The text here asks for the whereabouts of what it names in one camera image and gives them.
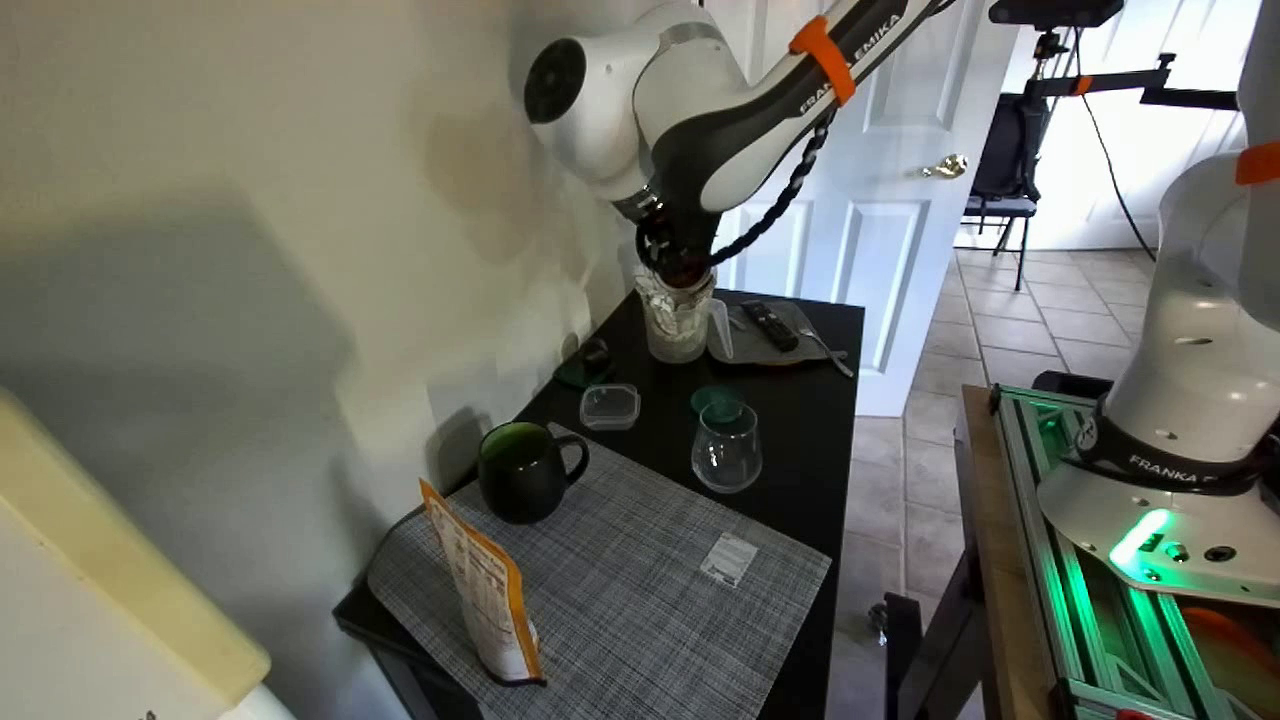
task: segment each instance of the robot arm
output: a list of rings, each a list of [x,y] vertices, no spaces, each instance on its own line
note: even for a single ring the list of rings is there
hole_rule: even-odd
[[[842,0],[830,39],[860,82],[952,0]],[[786,58],[759,86],[689,0],[612,37],[549,44],[523,86],[536,137],[649,234],[670,285],[710,272],[717,220],[745,206],[790,147],[835,112],[830,68]]]

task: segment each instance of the white robot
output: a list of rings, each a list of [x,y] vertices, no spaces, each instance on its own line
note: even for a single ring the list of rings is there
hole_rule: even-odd
[[[724,207],[745,206],[949,0],[842,0],[759,86],[711,16],[658,5],[612,37],[549,44],[523,86],[536,137],[635,220],[639,261],[698,285]],[[1004,0],[1026,25],[1101,25],[1122,5]],[[1130,585],[1280,606],[1280,508],[1256,446],[1280,418],[1280,7],[1266,5],[1241,78],[1251,152],[1189,170],[1164,195],[1164,249],[1139,352],[1078,451],[1042,483],[1044,516]]]

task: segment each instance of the gray placemat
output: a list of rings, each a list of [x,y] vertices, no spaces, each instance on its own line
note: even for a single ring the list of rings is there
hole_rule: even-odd
[[[485,718],[757,718],[831,564],[599,446],[533,530],[488,516],[476,483],[450,506],[522,561],[549,688],[480,668],[423,511],[376,550],[369,588]],[[737,585],[704,572],[724,536],[722,567],[757,550]]]
[[[766,341],[757,326],[747,326],[740,302],[711,302],[711,327],[710,327],[710,352],[717,366],[759,366],[759,369],[790,369],[790,366],[821,366],[831,362],[831,352],[812,341],[812,321],[799,303],[790,302],[757,302],[775,312],[798,334],[798,350],[779,352]]]

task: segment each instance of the glass cup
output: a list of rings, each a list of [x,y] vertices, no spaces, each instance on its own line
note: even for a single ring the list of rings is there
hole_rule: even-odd
[[[698,393],[691,476],[722,496],[759,480],[759,418],[731,393]]]
[[[635,269],[635,294],[646,308],[646,343],[662,366],[691,366],[710,350],[711,321],[711,272],[689,289],[663,285],[658,272]]]

